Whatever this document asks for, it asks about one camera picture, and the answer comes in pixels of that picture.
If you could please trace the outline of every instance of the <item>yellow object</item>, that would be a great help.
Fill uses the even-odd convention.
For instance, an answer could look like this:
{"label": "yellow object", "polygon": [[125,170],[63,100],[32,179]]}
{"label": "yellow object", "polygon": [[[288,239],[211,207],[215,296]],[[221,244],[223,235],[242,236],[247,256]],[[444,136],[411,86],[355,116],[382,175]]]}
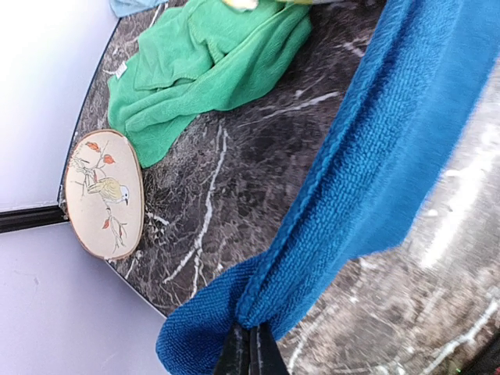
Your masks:
{"label": "yellow object", "polygon": [[259,0],[222,0],[224,4],[233,9],[244,12],[245,10],[253,10],[259,5]]}

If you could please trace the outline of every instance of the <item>black edge trim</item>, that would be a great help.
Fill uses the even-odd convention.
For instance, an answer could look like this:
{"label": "black edge trim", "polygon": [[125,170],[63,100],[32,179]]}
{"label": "black edge trim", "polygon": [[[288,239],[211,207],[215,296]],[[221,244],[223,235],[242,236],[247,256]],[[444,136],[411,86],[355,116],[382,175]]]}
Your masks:
{"label": "black edge trim", "polygon": [[500,373],[500,331],[460,372],[463,375],[495,375],[497,373]]}
{"label": "black edge trim", "polygon": [[43,227],[68,221],[58,205],[0,212],[0,233]]}

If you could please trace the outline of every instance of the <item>towel tag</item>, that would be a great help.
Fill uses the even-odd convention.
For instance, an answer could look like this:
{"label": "towel tag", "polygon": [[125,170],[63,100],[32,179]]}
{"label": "towel tag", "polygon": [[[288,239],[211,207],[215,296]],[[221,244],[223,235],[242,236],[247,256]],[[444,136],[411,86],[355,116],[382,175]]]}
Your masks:
{"label": "towel tag", "polygon": [[127,64],[124,61],[122,61],[122,63],[120,64],[120,66],[118,66],[118,69],[115,72],[117,80],[119,80],[123,76],[125,70],[127,70]]}

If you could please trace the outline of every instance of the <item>white wall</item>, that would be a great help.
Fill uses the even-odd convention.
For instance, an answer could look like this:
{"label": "white wall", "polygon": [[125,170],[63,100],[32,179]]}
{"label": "white wall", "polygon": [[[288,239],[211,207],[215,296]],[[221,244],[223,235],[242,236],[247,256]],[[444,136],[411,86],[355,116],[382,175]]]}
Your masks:
{"label": "white wall", "polygon": [[[2,2],[0,212],[56,203],[108,0]],[[0,234],[0,374],[156,375],[164,319],[69,224]]]}
{"label": "white wall", "polygon": [[0,374],[166,374],[163,321],[69,224],[0,234]]}
{"label": "white wall", "polygon": [[2,1],[0,212],[56,203],[70,139],[117,19],[108,0]]}

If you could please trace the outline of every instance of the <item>green towel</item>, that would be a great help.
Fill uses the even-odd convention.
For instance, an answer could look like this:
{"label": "green towel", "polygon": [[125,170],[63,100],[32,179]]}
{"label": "green towel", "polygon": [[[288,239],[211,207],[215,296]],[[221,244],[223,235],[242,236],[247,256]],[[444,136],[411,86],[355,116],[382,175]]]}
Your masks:
{"label": "green towel", "polygon": [[138,40],[139,52],[109,82],[111,128],[143,167],[161,160],[199,114],[267,94],[311,31],[309,7],[263,0],[237,12],[221,0],[167,9]]}

